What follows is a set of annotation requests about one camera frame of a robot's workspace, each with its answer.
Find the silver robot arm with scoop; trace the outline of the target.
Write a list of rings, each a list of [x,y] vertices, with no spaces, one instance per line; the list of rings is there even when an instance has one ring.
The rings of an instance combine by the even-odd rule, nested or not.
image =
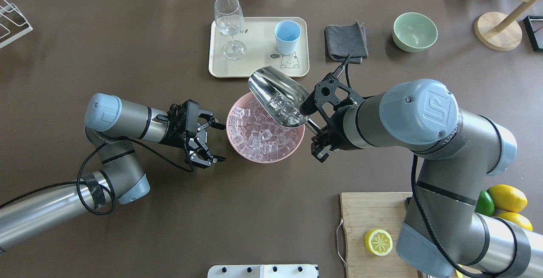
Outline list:
[[[419,272],[448,278],[458,264],[485,278],[541,278],[542,235],[501,218],[476,213],[487,176],[514,161],[514,135],[489,118],[459,108],[434,79],[417,79],[361,97],[337,79],[315,86],[301,112],[327,123],[312,154],[401,146],[423,159],[411,176],[413,195],[396,252]]]

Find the silver robot arm near bowl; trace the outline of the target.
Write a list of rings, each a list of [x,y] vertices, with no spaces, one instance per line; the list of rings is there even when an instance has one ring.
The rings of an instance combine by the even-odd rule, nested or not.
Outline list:
[[[1,205],[1,254],[84,213],[110,214],[118,204],[134,202],[150,192],[134,145],[158,152],[146,141],[179,148],[187,167],[159,155],[186,172],[225,161],[206,145],[207,129],[225,130],[210,110],[193,100],[172,104],[167,111],[96,93],[84,117],[85,136],[95,147],[73,181],[48,185]]]

